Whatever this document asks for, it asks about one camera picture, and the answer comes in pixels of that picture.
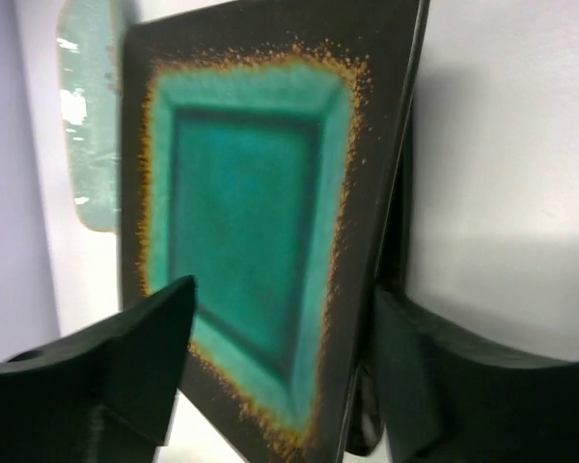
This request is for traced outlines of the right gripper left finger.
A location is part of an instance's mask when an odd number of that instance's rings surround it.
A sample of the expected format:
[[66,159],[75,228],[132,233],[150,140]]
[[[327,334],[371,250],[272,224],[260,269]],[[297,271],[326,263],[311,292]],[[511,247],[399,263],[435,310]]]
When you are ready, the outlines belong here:
[[196,283],[0,363],[0,462],[151,462],[186,363]]

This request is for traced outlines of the light green rectangular plate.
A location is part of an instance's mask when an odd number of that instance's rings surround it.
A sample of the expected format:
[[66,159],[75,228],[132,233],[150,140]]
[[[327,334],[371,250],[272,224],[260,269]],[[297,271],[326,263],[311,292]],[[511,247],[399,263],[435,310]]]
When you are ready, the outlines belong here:
[[61,116],[72,200],[84,227],[117,227],[121,1],[68,1],[57,28]]

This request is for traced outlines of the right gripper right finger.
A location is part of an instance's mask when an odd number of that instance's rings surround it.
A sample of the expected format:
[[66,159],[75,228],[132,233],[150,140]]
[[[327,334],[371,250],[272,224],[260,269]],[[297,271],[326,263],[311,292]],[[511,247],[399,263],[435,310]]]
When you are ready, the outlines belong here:
[[579,462],[579,361],[480,337],[381,286],[374,382],[396,462]]

